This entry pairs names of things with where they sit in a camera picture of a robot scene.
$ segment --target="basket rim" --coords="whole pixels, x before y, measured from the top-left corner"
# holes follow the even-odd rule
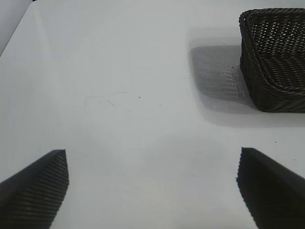
[[[266,84],[265,86],[271,86],[274,89],[278,89],[278,92],[283,92],[283,93],[293,93],[294,96],[305,96],[305,87],[294,87],[294,86],[290,86],[290,87],[285,87],[282,85],[277,84],[272,76],[269,74],[269,72],[267,71],[266,66],[264,65],[264,62],[261,58],[261,55],[258,52],[257,49],[257,45],[254,41],[254,36],[252,34],[252,29],[251,29],[251,25],[250,25],[250,18],[253,15],[266,15],[266,14],[302,14],[304,15],[305,18],[305,9],[304,8],[266,8],[266,9],[254,9],[254,10],[247,10],[245,12],[243,12],[240,15],[239,18],[239,24],[240,24],[240,29],[241,29],[241,35],[242,35],[242,39],[244,40],[245,46],[248,50],[248,52],[254,54],[253,56],[256,58],[256,61],[260,67],[260,74],[263,76],[262,78],[264,79],[264,82],[262,82],[263,84]]]

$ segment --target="woven basket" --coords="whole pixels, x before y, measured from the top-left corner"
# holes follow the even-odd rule
[[[254,104],[305,113],[305,9],[249,10],[239,23],[240,67]]]

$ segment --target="woven texture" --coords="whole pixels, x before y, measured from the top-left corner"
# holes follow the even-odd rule
[[[305,228],[305,180],[253,148],[243,148],[237,184],[259,229]]]
[[[0,184],[1,229],[48,229],[69,185],[66,154],[55,150]]]
[[[305,9],[249,10],[239,23],[240,66],[254,104],[305,113]]]

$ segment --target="white table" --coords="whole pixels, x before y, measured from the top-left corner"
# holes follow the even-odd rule
[[[254,229],[241,147],[305,176],[304,114],[253,109],[238,67],[239,14],[278,6],[305,3],[34,2],[0,57],[0,180],[65,148],[53,229]]]

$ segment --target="black wicker basket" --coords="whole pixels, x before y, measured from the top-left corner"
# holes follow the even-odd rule
[[[305,113],[305,9],[249,10],[239,23],[240,67],[254,104]]]

